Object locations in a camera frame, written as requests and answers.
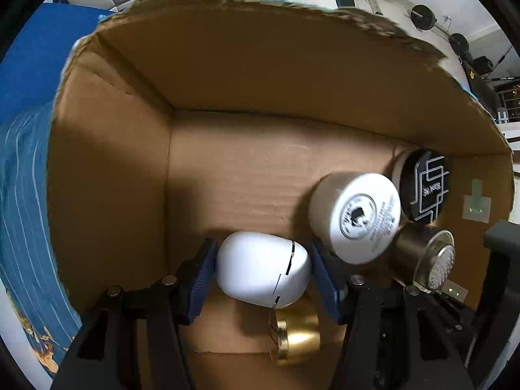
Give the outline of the silver perforated metal tin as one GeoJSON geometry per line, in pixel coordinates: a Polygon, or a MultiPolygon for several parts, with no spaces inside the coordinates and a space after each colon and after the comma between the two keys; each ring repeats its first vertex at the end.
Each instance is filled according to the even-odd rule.
{"type": "Polygon", "coordinates": [[[390,255],[396,277],[405,285],[417,284],[435,292],[455,264],[454,236],[445,229],[407,223],[396,234],[390,255]]]}

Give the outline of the blue mat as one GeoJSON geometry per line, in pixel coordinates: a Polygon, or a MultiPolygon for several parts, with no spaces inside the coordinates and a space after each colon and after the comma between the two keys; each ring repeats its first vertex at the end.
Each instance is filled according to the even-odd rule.
{"type": "Polygon", "coordinates": [[[42,4],[1,61],[1,122],[51,102],[76,41],[111,14],[80,5],[42,4]]]}

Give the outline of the white purifying cream jar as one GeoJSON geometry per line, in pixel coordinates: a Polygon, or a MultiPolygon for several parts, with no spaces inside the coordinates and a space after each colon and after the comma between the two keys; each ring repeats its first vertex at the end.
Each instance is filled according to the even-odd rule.
{"type": "Polygon", "coordinates": [[[395,185],[376,173],[334,173],[321,180],[308,206],[308,222],[343,262],[361,265],[383,254],[399,227],[395,185]]]}

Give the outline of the blue striped bedspread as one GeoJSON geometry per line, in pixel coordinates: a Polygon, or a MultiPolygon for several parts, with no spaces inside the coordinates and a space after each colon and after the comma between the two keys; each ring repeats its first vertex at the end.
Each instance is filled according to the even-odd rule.
{"type": "Polygon", "coordinates": [[[47,217],[53,107],[1,125],[1,280],[32,354],[51,378],[82,326],[59,279],[47,217]]]}

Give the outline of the black-lid round jar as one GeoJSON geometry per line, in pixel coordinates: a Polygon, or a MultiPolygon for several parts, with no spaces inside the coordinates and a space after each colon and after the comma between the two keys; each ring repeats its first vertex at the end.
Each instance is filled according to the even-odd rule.
{"type": "Polygon", "coordinates": [[[449,170],[441,153],[428,148],[406,150],[392,168],[402,216],[413,223],[431,225],[442,212],[449,192],[449,170]]]}

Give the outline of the white egg-shaped case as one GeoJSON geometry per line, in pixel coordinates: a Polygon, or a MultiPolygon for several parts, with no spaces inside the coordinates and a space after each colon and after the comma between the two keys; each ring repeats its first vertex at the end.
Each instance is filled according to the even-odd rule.
{"type": "Polygon", "coordinates": [[[298,301],[311,277],[311,260],[300,243],[278,236],[238,231],[217,254],[216,279],[231,298],[271,309],[298,301]]]}

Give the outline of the brown cardboard box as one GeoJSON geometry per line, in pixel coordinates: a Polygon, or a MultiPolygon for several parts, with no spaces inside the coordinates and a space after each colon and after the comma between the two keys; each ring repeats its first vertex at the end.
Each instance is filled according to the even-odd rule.
{"type": "MultiPolygon", "coordinates": [[[[59,277],[81,318],[111,286],[173,275],[207,238],[253,231],[320,240],[308,222],[334,173],[391,181],[406,150],[445,156],[442,212],[456,258],[442,288],[405,285],[390,247],[346,263],[387,289],[440,295],[455,320],[475,311],[490,251],[509,221],[513,154],[491,114],[441,66],[441,53],[383,17],[270,0],[136,0],[78,40],[53,104],[47,217],[59,277]]],[[[401,217],[401,229],[412,223],[401,217]]],[[[326,313],[312,273],[321,347],[276,365],[267,307],[219,288],[181,328],[193,389],[332,389],[346,327],[326,313]]]]}

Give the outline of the floor barbell with plates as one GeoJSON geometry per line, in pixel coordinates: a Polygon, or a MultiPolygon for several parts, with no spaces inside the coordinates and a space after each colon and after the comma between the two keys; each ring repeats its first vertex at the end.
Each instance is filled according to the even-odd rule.
{"type": "Polygon", "coordinates": [[[448,40],[454,53],[462,58],[466,59],[469,54],[469,42],[461,33],[450,33],[448,29],[443,28],[439,25],[436,15],[426,5],[414,5],[410,11],[410,19],[414,26],[421,31],[430,31],[436,29],[441,32],[444,37],[448,40]]]}

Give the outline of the gold round tin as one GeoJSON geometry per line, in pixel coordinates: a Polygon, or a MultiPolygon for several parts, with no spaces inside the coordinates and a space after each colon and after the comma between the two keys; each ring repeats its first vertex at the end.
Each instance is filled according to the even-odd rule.
{"type": "Polygon", "coordinates": [[[312,305],[293,304],[272,310],[270,336],[274,347],[271,361],[280,366],[301,364],[321,347],[319,319],[312,305]]]}

